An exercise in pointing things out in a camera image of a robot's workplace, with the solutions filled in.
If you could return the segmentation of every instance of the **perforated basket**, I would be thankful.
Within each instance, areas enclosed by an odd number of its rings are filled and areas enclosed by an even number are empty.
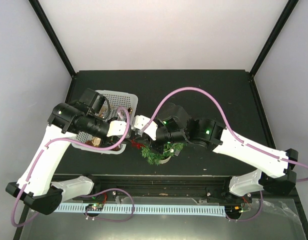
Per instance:
[[[136,112],[137,103],[138,103],[138,97],[136,95],[129,94],[129,93],[126,93],[126,92],[108,91],[108,90],[97,90],[96,92],[104,95],[109,101],[111,112],[110,112],[109,117],[106,120],[108,120],[112,117],[118,117],[116,110],[117,110],[118,107],[123,106],[127,109],[132,108],[133,111],[132,111],[132,114],[130,116],[130,124],[132,123],[132,120],[133,120],[135,112]],[[102,109],[101,109],[102,116],[106,116],[107,111],[108,111],[107,102],[104,103]],[[85,132],[80,132],[76,136],[75,140],[77,140],[81,143],[85,143],[86,141],[89,141],[91,139],[92,139],[92,136],[90,134],[85,133]],[[77,149],[86,150],[86,151],[95,152],[95,153],[102,153],[102,154],[121,154],[126,148],[125,144],[120,144],[120,150],[118,150],[118,151],[94,150],[94,149],[90,149],[90,148],[87,148],[87,147],[84,147],[84,146],[77,145],[75,143],[72,143],[72,146],[74,148],[77,148]]]

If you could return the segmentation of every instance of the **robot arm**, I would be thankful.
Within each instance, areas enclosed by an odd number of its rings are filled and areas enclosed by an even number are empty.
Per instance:
[[[132,129],[142,130],[149,122],[145,116],[135,116]],[[226,191],[235,196],[244,196],[259,190],[269,193],[287,195],[294,188],[296,173],[293,166],[280,159],[289,158],[296,161],[297,151],[289,149],[281,151],[258,144],[236,134],[244,144],[240,143],[225,125],[213,120],[191,118],[186,111],[172,103],[166,103],[157,115],[156,121],[145,129],[153,150],[160,152],[166,143],[183,142],[203,146],[214,153],[224,154],[252,165],[257,170],[242,176],[230,177]],[[261,151],[279,156],[275,159]]]
[[[17,182],[8,184],[6,191],[17,197],[20,189],[27,184],[21,200],[31,209],[46,215],[52,213],[61,202],[89,194],[94,183],[85,176],[63,182],[51,182],[70,142],[55,141],[48,147],[45,145],[49,141],[59,138],[73,140],[80,131],[103,140],[111,136],[122,135],[126,129],[126,122],[119,120],[105,122],[96,116],[104,101],[101,94],[87,89],[79,101],[57,105],[48,119],[49,125],[46,128],[45,136],[31,164]],[[30,180],[26,181],[32,165],[39,155],[39,161],[31,173]]]

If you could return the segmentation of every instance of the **green plant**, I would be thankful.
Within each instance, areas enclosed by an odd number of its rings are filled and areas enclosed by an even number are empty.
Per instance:
[[[159,165],[161,160],[174,156],[175,153],[180,152],[183,149],[183,147],[184,147],[184,144],[167,143],[164,145],[164,153],[157,154],[157,153],[152,152],[149,146],[143,146],[142,156],[147,159],[147,162],[149,164]]]

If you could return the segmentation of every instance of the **white wall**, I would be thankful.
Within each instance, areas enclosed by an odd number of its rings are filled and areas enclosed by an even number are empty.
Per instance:
[[[0,0],[0,239],[12,239],[5,192],[32,160],[70,76],[27,0]]]
[[[298,2],[255,80],[277,148],[298,150],[308,164],[308,0]],[[308,219],[308,182],[296,188]]]
[[[79,70],[251,70],[287,0],[40,0]]]

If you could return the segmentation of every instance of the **black tabletop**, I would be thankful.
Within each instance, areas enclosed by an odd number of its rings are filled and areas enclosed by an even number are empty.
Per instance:
[[[197,87],[212,94],[225,111],[234,131],[266,145],[265,134],[244,70],[97,70],[80,71],[71,92],[78,99],[86,88],[135,94],[136,114],[150,117],[160,101],[179,87]],[[194,118],[223,122],[216,106],[204,95],[186,91],[170,99]],[[119,155],[107,155],[69,146],[56,174],[230,176],[254,168],[234,158],[199,146],[186,146],[179,156],[162,165],[149,165],[141,151],[127,146]]]

